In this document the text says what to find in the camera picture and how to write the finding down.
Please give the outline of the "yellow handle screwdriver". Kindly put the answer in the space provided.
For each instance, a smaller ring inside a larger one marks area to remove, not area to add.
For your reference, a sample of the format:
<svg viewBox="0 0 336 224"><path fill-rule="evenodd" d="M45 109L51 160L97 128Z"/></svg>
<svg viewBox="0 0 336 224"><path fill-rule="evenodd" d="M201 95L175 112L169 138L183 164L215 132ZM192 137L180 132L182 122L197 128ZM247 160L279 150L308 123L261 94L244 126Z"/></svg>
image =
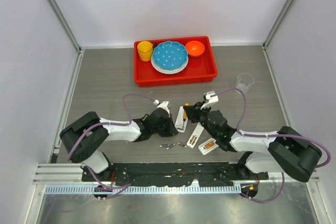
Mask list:
<svg viewBox="0 0 336 224"><path fill-rule="evenodd" d="M184 113L183 113L183 121L185 122L186 119L187 119L187 114L186 114L186 112L184 111Z"/></svg>

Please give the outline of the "slim white remote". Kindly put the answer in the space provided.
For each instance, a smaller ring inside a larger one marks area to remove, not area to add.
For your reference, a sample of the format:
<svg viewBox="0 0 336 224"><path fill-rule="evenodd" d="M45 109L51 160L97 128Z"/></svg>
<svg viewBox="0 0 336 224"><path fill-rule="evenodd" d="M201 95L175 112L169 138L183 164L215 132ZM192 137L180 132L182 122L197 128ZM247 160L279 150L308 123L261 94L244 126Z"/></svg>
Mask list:
<svg viewBox="0 0 336 224"><path fill-rule="evenodd" d="M190 148L194 148L199 137L201 136L202 132L203 132L204 128L203 126L198 123L192 133L192 135L190 136L190 138L188 139L186 145Z"/></svg>

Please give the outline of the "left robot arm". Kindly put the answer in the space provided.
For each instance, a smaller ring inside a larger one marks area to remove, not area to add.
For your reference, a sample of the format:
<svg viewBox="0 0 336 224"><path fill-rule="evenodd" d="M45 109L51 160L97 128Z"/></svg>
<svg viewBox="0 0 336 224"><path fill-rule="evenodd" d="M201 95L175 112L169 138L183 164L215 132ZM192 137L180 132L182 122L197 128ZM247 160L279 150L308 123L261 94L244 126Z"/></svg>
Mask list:
<svg viewBox="0 0 336 224"><path fill-rule="evenodd" d="M142 142L152 135L172 137L178 134L167 109L157 108L151 114L131 122L112 121L88 112L63 129L60 139L73 163L89 166L98 180L105 182L112 174L108 158L98 151L106 141Z"/></svg>

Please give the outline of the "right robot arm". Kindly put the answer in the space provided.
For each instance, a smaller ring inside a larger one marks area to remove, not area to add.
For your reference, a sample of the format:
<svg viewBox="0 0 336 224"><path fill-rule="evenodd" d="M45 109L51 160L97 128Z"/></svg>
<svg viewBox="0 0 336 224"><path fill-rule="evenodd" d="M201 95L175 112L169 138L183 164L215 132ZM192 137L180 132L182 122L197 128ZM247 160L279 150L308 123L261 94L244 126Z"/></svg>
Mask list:
<svg viewBox="0 0 336 224"><path fill-rule="evenodd" d="M322 157L322 151L303 139L297 131L283 126L279 131L252 133L228 125L219 110L205 102L183 107L192 123L199 123L226 152L242 152L237 173L250 179L258 173L285 173L299 182L307 182Z"/></svg>

